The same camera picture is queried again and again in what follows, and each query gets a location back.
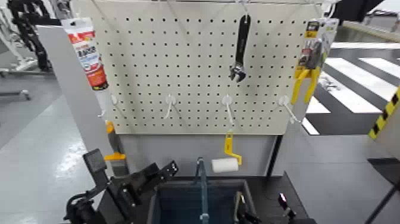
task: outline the packaged tool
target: packaged tool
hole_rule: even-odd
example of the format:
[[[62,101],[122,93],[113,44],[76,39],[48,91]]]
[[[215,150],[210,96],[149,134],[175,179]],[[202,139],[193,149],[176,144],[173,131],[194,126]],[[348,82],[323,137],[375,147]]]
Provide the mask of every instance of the packaged tool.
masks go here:
[[[104,72],[100,53],[96,47],[95,30],[90,18],[71,18],[61,20],[78,59],[86,73],[90,86],[95,91],[103,117],[107,104],[110,103],[110,92]]]
[[[295,70],[296,82],[291,104],[294,105],[297,102],[300,87],[305,78],[311,78],[311,84],[304,97],[304,103],[309,103],[317,86],[321,68],[336,36],[338,24],[339,20],[335,18],[319,18],[308,22],[304,47]]]

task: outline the yellow pliers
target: yellow pliers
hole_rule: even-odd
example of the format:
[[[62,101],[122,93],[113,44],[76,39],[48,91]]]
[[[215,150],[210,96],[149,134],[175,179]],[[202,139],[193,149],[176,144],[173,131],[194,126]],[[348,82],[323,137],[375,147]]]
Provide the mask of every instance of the yellow pliers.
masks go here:
[[[311,78],[311,84],[307,89],[307,92],[304,96],[304,103],[308,103],[313,95],[314,89],[318,83],[318,77],[320,76],[321,67],[320,62],[322,61],[322,43],[317,41],[314,44],[312,52],[305,63],[305,66],[297,66],[295,72],[295,87],[293,88],[293,95],[290,101],[291,104],[295,104],[297,102],[299,91],[301,84],[305,78]]]

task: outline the adjustable wrench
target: adjustable wrench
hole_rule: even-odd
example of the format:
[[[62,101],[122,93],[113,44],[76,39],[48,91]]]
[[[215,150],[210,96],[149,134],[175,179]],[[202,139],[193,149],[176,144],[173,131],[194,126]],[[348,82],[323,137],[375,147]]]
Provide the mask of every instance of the adjustable wrench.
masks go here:
[[[230,79],[235,79],[235,76],[239,76],[236,82],[240,82],[245,79],[246,73],[243,63],[243,57],[245,55],[245,48],[247,43],[247,37],[249,35],[251,18],[250,15],[244,15],[240,19],[239,31],[237,34],[237,45],[236,45],[236,58],[235,63],[230,69]]]

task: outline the black wrench handle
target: black wrench handle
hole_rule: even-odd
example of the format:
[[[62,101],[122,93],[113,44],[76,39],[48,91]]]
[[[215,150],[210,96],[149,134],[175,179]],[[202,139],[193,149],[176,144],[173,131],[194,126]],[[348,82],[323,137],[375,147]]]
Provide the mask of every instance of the black wrench handle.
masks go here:
[[[237,45],[236,45],[236,62],[243,65],[243,57],[245,56],[245,49],[247,43],[247,37],[249,36],[251,17],[250,15],[244,15],[240,19],[239,31],[237,34]]]

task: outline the caulk tube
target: caulk tube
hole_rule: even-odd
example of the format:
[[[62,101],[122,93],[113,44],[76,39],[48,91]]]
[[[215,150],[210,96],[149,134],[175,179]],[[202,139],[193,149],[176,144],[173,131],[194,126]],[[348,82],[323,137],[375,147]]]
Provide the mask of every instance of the caulk tube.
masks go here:
[[[100,108],[104,112],[107,104],[111,102],[110,92],[104,66],[96,46],[92,20],[88,17],[72,18],[61,20],[61,24],[68,34],[75,53],[86,73],[87,80],[95,91]]]

